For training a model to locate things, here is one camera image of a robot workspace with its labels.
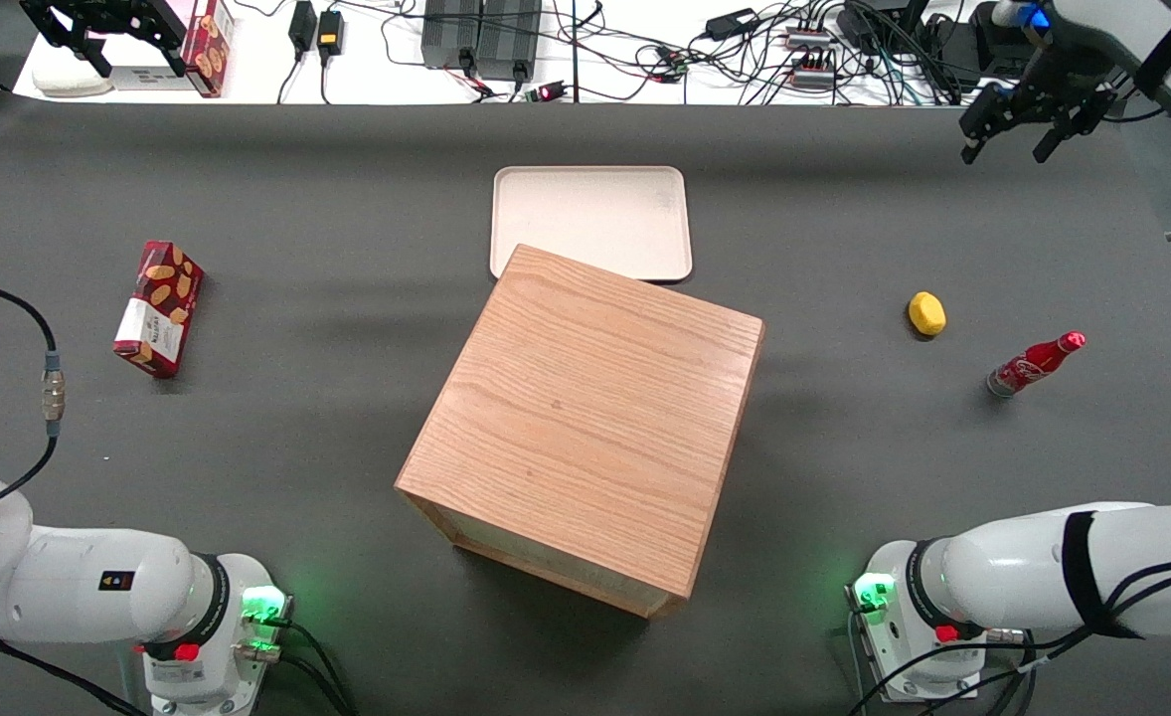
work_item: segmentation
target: gray mat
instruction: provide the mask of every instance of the gray mat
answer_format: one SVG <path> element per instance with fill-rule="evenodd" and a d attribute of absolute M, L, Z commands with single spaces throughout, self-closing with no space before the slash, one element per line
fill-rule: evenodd
<path fill-rule="evenodd" d="M 0 286 L 48 313 L 69 374 L 36 520 L 258 555 L 367 712 L 845 712 L 840 586 L 879 544 L 1171 503 L 1171 254 L 1118 136 L 1038 166 L 1036 132 L 1012 132 L 965 168 L 956 118 L 0 96 Z M 493 175 L 548 163 L 679 168 L 696 268 L 673 289 L 767 321 L 694 596 L 652 625 L 450 548 L 391 492 L 491 289 Z M 111 353 L 149 239 L 210 275 L 167 384 Z M 950 314 L 931 343 L 903 322 L 922 289 Z M 0 329 L 8 477 L 41 448 L 41 345 L 14 309 Z M 1090 345 L 1057 376 L 985 396 L 991 367 L 1070 329 Z M 115 683 L 111 649 L 36 652 Z M 0 715 L 98 710 L 0 657 Z M 322 710 L 273 670 L 263 716 Z M 1082 645 L 1034 712 L 1171 712 L 1171 640 Z"/>

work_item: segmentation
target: wood grain surface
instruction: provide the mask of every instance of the wood grain surface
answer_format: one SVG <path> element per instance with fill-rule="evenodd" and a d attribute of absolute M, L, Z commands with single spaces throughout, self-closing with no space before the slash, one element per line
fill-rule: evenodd
<path fill-rule="evenodd" d="M 762 334 L 518 247 L 396 486 L 686 599 Z"/>

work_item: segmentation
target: red button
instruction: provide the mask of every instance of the red button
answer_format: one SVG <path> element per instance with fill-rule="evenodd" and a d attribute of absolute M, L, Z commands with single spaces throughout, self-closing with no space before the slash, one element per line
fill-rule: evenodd
<path fill-rule="evenodd" d="M 176 661 L 196 661 L 196 654 L 200 652 L 200 647 L 194 643 L 180 643 L 174 648 L 174 660 Z"/>
<path fill-rule="evenodd" d="M 934 628 L 934 639 L 939 643 L 949 643 L 950 641 L 961 639 L 961 634 L 958 634 L 957 628 L 952 625 L 939 625 Z"/>

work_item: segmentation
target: coca-cola bottle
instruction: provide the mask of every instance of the coca-cola bottle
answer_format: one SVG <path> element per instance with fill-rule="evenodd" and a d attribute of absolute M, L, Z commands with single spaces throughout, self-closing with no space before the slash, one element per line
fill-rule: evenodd
<path fill-rule="evenodd" d="M 1049 343 L 1036 343 L 992 371 L 987 376 L 987 390 L 997 397 L 1014 397 L 1025 387 L 1056 371 L 1063 359 L 1082 348 L 1084 334 L 1081 332 L 1068 332 Z"/>

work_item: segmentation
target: white tray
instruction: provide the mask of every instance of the white tray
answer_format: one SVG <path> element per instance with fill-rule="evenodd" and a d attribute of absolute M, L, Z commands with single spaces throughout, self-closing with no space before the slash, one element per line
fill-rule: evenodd
<path fill-rule="evenodd" d="M 489 271 L 521 244 L 639 280 L 691 273 L 687 192 L 676 168 L 505 168 L 493 180 Z"/>

